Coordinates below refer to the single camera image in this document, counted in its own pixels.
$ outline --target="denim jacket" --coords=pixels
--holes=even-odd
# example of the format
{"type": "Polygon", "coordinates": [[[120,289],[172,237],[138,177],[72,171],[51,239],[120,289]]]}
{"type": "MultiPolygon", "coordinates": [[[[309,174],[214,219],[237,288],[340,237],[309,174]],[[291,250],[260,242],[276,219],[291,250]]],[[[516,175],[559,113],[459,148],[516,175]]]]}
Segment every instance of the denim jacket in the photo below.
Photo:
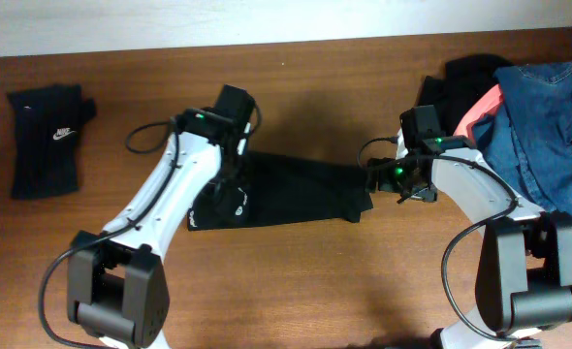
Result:
{"type": "Polygon", "coordinates": [[[518,164],[504,178],[515,189],[546,210],[572,215],[572,62],[500,68],[495,76],[504,94],[498,116],[507,114],[509,133],[505,146],[487,152],[493,162],[518,164]]]}

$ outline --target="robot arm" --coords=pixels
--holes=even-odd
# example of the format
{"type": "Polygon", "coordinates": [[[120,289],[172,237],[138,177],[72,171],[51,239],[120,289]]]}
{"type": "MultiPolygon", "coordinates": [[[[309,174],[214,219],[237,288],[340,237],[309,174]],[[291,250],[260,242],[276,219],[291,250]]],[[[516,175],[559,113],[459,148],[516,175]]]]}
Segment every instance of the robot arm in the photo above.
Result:
{"type": "MultiPolygon", "coordinates": [[[[169,348],[162,331],[170,305],[163,270],[168,247],[208,184],[237,179],[254,108],[244,90],[226,85],[213,109],[176,117],[181,132],[170,135],[155,170],[104,232],[132,228],[69,258],[69,320],[110,347],[169,348]],[[124,277],[110,273],[117,266],[124,266],[124,277]]],[[[79,232],[72,246],[98,238],[79,232]]]]}
{"type": "MultiPolygon", "coordinates": [[[[461,160],[417,161],[407,171],[401,169],[401,174],[406,172],[398,179],[403,198],[428,191],[422,199],[436,199],[436,190],[441,190],[473,223],[508,208],[512,199],[499,184],[500,178],[474,168],[493,171],[480,151],[464,138],[443,137],[433,107],[408,111],[400,116],[400,123],[398,159],[443,155],[461,160]]],[[[398,174],[395,169],[387,171],[398,174]]],[[[476,280],[477,306],[465,317],[492,336],[503,333],[525,338],[572,321],[572,218],[565,213],[547,213],[511,190],[516,207],[479,229],[484,241],[476,280]],[[544,259],[543,268],[528,270],[527,254],[544,259]]],[[[435,349],[501,349],[515,344],[485,338],[464,321],[436,332],[432,339],[435,349]]],[[[525,348],[533,345],[524,343],[525,348]]]]}

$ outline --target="wood grain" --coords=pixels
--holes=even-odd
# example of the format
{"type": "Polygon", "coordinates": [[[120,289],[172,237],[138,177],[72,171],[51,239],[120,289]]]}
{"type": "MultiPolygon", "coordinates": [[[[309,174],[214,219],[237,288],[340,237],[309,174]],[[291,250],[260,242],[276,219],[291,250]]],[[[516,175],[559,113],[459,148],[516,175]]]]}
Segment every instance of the wood grain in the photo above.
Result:
{"type": "MultiPolygon", "coordinates": [[[[425,75],[476,52],[518,63],[572,60],[572,29],[0,59],[0,347],[57,347],[38,323],[39,281],[79,229],[99,231],[154,168],[160,154],[123,148],[136,126],[211,105],[230,83],[248,89],[263,108],[265,123],[252,148],[352,164],[364,141],[397,130],[397,117],[414,105],[425,75]],[[81,189],[12,201],[14,122],[5,93],[56,82],[80,83],[98,105],[77,154],[81,189]]],[[[455,322],[439,264],[467,220],[445,196],[433,205],[397,206],[396,199],[375,194],[375,209],[359,224],[180,228],[166,261],[169,342],[339,348],[425,337],[455,322]]],[[[479,237],[468,238],[451,261],[453,290],[465,310],[474,303],[479,245],[479,237]]],[[[61,335],[95,342],[66,320],[65,272],[49,285],[48,318],[61,335]]],[[[550,348],[572,347],[572,324],[540,337],[550,348]]]]}

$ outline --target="black cloth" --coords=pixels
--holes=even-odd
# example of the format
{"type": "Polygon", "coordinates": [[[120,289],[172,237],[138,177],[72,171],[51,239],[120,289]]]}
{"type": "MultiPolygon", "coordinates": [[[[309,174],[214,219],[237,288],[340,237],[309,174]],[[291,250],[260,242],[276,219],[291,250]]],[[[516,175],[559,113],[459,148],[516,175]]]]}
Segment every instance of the black cloth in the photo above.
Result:
{"type": "Polygon", "coordinates": [[[81,126],[96,115],[79,85],[12,92],[16,165],[14,199],[40,199],[79,190],[74,149],[81,126]]]}
{"type": "Polygon", "coordinates": [[[445,79],[424,79],[418,106],[434,105],[441,128],[451,136],[471,107],[498,84],[493,76],[495,70],[512,65],[494,54],[470,55],[447,62],[445,79]]]}
{"type": "Polygon", "coordinates": [[[372,209],[365,191],[366,173],[354,166],[250,151],[249,181],[229,191],[227,204],[215,204],[200,195],[188,213],[191,231],[264,227],[342,218],[357,223],[363,211],[372,209]],[[223,206],[230,208],[224,214],[223,206]],[[239,215],[232,214],[238,209],[239,215]]]}

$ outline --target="black cable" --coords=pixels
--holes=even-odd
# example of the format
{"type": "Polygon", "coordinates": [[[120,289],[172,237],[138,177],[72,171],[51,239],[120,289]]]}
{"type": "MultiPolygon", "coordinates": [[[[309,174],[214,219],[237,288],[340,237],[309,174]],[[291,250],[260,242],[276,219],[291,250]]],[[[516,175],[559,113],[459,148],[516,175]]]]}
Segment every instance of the black cable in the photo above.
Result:
{"type": "Polygon", "coordinates": [[[394,137],[380,137],[380,138],[375,138],[375,139],[371,139],[370,141],[366,142],[364,145],[362,145],[362,147],[360,148],[360,151],[357,152],[357,166],[360,167],[360,169],[364,169],[364,165],[362,165],[362,153],[364,152],[364,150],[371,145],[372,143],[375,142],[389,142],[389,143],[394,143],[396,144],[398,140],[398,137],[394,136],[394,137]]]}
{"type": "Polygon", "coordinates": [[[167,121],[167,122],[159,122],[159,123],[153,123],[153,124],[148,124],[148,125],[144,125],[143,127],[140,127],[136,130],[134,130],[129,136],[133,136],[134,134],[136,134],[137,132],[146,129],[148,127],[152,127],[152,126],[156,126],[156,125],[163,125],[169,123],[172,126],[168,127],[168,130],[174,130],[174,139],[175,139],[175,153],[174,153],[174,159],[172,160],[172,163],[170,164],[170,170],[168,171],[168,174],[166,175],[165,179],[163,180],[163,182],[161,183],[161,186],[159,187],[159,189],[157,190],[157,192],[155,193],[155,195],[152,197],[152,200],[150,200],[150,203],[148,203],[148,206],[146,206],[146,208],[133,220],[129,220],[129,223],[124,226],[123,228],[108,233],[108,232],[103,232],[100,238],[97,238],[96,240],[89,242],[85,245],[79,246],[79,247],[73,247],[70,248],[68,250],[66,250],[64,253],[62,253],[61,255],[59,255],[55,260],[53,260],[53,262],[49,265],[49,267],[47,268],[47,270],[45,271],[45,275],[43,276],[43,280],[41,281],[41,287],[39,288],[39,292],[38,292],[38,316],[39,319],[41,320],[41,325],[43,326],[43,329],[45,330],[45,332],[47,333],[47,335],[53,339],[54,341],[63,344],[63,345],[67,345],[70,347],[74,347],[74,348],[84,348],[84,349],[109,349],[110,347],[107,346],[102,346],[102,345],[92,345],[92,344],[85,344],[85,343],[80,343],[80,342],[75,342],[72,340],[68,340],[65,338],[62,338],[61,336],[57,335],[53,329],[51,328],[51,326],[49,325],[49,322],[47,321],[47,317],[45,315],[45,292],[47,290],[47,284],[49,282],[49,279],[51,278],[51,275],[53,274],[53,272],[55,271],[55,269],[62,264],[62,262],[64,262],[64,260],[66,260],[67,258],[73,256],[74,254],[86,249],[86,248],[90,248],[93,246],[96,246],[100,243],[103,243],[111,238],[115,238],[118,237],[126,232],[128,232],[129,230],[133,229],[136,225],[137,222],[142,221],[142,219],[144,217],[146,217],[146,215],[152,210],[152,208],[157,204],[157,201],[159,201],[159,198],[161,198],[161,195],[163,194],[163,192],[166,190],[166,187],[168,186],[168,183],[170,182],[170,180],[172,179],[172,176],[174,175],[174,171],[177,168],[177,164],[178,164],[178,153],[179,153],[179,140],[178,140],[178,131],[176,130],[176,124],[174,120],[171,121],[167,121]]]}
{"type": "MultiPolygon", "coordinates": [[[[366,143],[362,147],[362,150],[364,150],[364,148],[370,143],[372,143],[372,141],[366,143]]],[[[491,216],[489,218],[483,219],[483,220],[469,226],[467,229],[460,232],[458,235],[456,235],[450,241],[450,243],[448,244],[448,246],[445,249],[445,252],[443,252],[443,258],[441,260],[441,282],[443,283],[443,290],[445,291],[445,295],[448,299],[448,302],[452,306],[452,309],[459,316],[459,319],[461,319],[461,321],[470,330],[474,331],[475,333],[479,334],[480,336],[482,336],[488,340],[509,341],[509,342],[518,340],[518,338],[513,337],[513,336],[491,335],[489,333],[482,331],[477,326],[473,325],[473,323],[471,323],[466,318],[466,316],[464,316],[461,309],[457,305],[457,303],[454,299],[454,296],[452,296],[452,291],[450,290],[450,283],[448,281],[448,261],[450,260],[450,254],[452,253],[452,250],[454,249],[454,247],[456,247],[456,245],[459,244],[459,242],[463,238],[465,238],[466,236],[468,236],[469,234],[471,234],[473,231],[477,230],[478,228],[483,227],[487,223],[490,223],[490,222],[494,221],[495,219],[504,217],[504,216],[508,215],[509,213],[511,213],[519,204],[517,195],[512,190],[512,188],[503,179],[501,179],[496,173],[494,173],[493,171],[487,169],[486,167],[478,164],[475,161],[470,161],[470,160],[466,160],[466,159],[462,159],[462,158],[458,158],[458,157],[454,157],[454,156],[446,156],[446,155],[419,155],[419,154],[416,154],[416,155],[407,156],[407,157],[404,157],[401,159],[397,159],[397,160],[394,160],[394,161],[391,161],[391,162],[388,162],[385,164],[381,164],[378,166],[364,168],[361,166],[361,163],[359,160],[359,154],[358,154],[358,165],[360,165],[361,168],[364,168],[365,170],[367,170],[369,172],[394,168],[396,166],[400,166],[400,165],[403,165],[405,163],[417,162],[420,160],[445,160],[445,161],[453,161],[453,162],[465,164],[465,165],[469,166],[470,168],[476,169],[476,170],[483,172],[484,174],[488,175],[495,182],[497,182],[503,188],[503,190],[508,194],[510,203],[506,209],[502,210],[500,213],[494,214],[493,216],[491,216]]]]}
{"type": "Polygon", "coordinates": [[[160,121],[160,122],[152,122],[149,124],[145,124],[144,126],[140,126],[137,129],[131,131],[131,133],[127,136],[126,140],[124,140],[124,146],[127,148],[127,150],[131,151],[132,153],[136,153],[136,154],[150,154],[153,153],[157,150],[159,150],[163,144],[165,144],[168,141],[168,138],[170,137],[170,133],[172,132],[172,122],[171,121],[160,121]],[[134,147],[131,146],[131,139],[133,138],[133,136],[137,135],[140,131],[143,131],[147,128],[150,127],[155,127],[155,126],[163,126],[166,125],[166,133],[165,136],[163,137],[163,139],[161,140],[161,142],[159,142],[157,145],[153,146],[150,149],[146,149],[146,150],[140,150],[140,149],[135,149],[134,147]]]}

